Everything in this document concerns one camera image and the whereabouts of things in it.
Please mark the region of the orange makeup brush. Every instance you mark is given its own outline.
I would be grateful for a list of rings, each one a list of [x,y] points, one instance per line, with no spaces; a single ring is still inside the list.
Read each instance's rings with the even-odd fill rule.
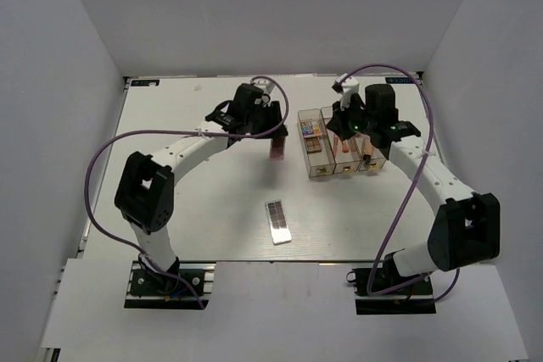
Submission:
[[[339,138],[337,136],[333,136],[333,156],[335,157],[338,152],[338,146],[339,146]]]

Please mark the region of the pink blush palette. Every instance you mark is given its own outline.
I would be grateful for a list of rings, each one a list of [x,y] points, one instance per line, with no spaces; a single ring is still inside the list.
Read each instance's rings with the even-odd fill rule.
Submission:
[[[285,154],[285,137],[275,137],[271,139],[269,159],[272,161],[280,161],[284,159]]]

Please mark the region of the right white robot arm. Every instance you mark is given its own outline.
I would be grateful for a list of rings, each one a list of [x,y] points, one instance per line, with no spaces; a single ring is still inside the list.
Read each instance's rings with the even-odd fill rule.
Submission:
[[[476,192],[430,153],[420,130],[400,119],[392,86],[367,86],[363,96],[345,93],[333,104],[327,128],[343,140],[357,134],[368,136],[434,213],[425,242],[385,256],[383,282],[391,292],[404,292],[415,277],[436,270],[455,270],[498,257],[501,206],[497,197]]]

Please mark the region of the silver eyeshadow palette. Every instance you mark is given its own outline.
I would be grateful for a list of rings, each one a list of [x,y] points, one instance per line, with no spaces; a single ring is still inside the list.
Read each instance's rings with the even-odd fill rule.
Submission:
[[[288,228],[285,209],[281,200],[265,203],[266,218],[274,245],[290,243],[292,235]]]

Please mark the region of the colourful square eyeshadow palette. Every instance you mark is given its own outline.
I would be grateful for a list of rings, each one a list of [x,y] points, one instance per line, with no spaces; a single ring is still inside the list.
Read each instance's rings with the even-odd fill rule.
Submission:
[[[317,120],[303,120],[300,121],[299,125],[304,138],[319,137],[322,134],[321,127]]]

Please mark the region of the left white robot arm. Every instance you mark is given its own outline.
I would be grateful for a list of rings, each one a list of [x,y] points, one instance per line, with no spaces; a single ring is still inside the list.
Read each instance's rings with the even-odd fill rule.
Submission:
[[[273,89],[284,92],[271,78],[256,76],[238,86],[233,99],[219,103],[177,142],[152,154],[132,153],[126,160],[114,205],[134,231],[140,260],[151,271],[150,283],[159,292],[172,292],[179,283],[180,262],[167,229],[177,183],[243,139],[285,137],[289,105],[281,109],[272,100]]]

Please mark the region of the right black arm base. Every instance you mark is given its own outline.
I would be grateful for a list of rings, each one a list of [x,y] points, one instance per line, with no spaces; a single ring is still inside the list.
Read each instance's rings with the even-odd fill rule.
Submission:
[[[370,267],[354,268],[346,282],[354,288],[357,315],[434,315],[434,290],[427,277],[410,287],[381,296],[367,294]]]

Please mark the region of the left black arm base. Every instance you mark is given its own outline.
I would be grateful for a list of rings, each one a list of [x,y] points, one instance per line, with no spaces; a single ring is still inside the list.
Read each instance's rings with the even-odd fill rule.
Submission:
[[[182,282],[173,284],[173,288],[160,288],[158,281],[134,261],[127,284],[124,308],[202,310],[210,300],[215,266],[214,263],[181,263],[180,276],[192,288],[189,289]]]

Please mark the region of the brown eyeshadow palette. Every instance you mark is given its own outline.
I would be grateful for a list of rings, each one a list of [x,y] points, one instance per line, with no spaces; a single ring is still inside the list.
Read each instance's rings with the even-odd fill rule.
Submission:
[[[305,150],[308,154],[320,153],[322,151],[322,145],[320,139],[316,136],[307,137],[304,139]]]

